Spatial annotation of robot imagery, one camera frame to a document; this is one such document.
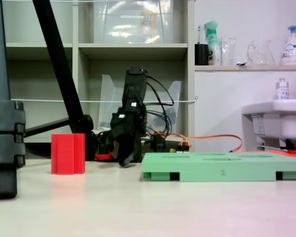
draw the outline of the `red cube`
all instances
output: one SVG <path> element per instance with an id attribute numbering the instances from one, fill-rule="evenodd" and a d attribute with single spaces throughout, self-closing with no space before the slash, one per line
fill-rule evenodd
<path id="1" fill-rule="evenodd" d="M 51 173 L 85 173 L 85 134 L 51 135 Z"/>

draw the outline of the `small bottle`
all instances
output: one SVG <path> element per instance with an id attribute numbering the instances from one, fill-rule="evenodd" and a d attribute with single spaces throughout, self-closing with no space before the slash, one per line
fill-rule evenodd
<path id="1" fill-rule="evenodd" d="M 285 78 L 280 78 L 276 83 L 276 98 L 278 100 L 288 100 L 290 98 L 290 87 Z"/>

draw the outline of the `light green plastic tray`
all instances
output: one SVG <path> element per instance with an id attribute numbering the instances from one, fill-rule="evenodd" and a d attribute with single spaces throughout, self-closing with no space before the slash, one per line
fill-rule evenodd
<path id="1" fill-rule="evenodd" d="M 144 178 L 152 181 L 296 180 L 296 158 L 273 153 L 147 153 Z"/>

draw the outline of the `tripod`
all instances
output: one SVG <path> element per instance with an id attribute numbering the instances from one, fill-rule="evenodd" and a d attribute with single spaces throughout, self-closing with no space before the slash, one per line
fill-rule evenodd
<path id="1" fill-rule="evenodd" d="M 51 4 L 49 0 L 33 0 L 33 4 L 68 118 L 25 130 L 23 103 L 10 100 L 0 0 L 0 199 L 14 198 L 17 195 L 16 169 L 25 165 L 24 137 L 69 125 L 72 133 L 85 134 L 86 160 L 93 160 L 95 154 L 96 136 L 92 132 L 93 122 L 90 116 L 82 112 Z"/>

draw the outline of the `table surface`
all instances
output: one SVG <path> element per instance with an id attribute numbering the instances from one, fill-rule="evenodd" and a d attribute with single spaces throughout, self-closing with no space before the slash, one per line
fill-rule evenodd
<path id="1" fill-rule="evenodd" d="M 150 182 L 141 165 L 51 175 L 27 160 L 0 201 L 0 237 L 296 237 L 296 181 Z"/>

